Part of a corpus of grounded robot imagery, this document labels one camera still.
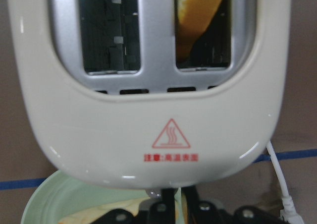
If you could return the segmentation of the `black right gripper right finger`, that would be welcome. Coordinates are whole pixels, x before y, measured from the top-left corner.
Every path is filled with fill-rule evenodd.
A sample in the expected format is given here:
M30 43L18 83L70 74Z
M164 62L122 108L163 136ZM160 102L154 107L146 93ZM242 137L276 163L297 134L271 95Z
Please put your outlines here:
M233 214L214 203L200 199L195 186L183 187L184 221L187 224L285 224L268 212L254 206L242 206Z

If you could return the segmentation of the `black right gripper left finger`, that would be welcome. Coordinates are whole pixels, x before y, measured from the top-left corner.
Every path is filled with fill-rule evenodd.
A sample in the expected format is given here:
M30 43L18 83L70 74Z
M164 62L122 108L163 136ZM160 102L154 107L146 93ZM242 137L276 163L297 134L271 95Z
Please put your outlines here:
M94 224L174 224L175 189L162 189L158 198L141 202L136 215L126 209L113 209L93 221Z

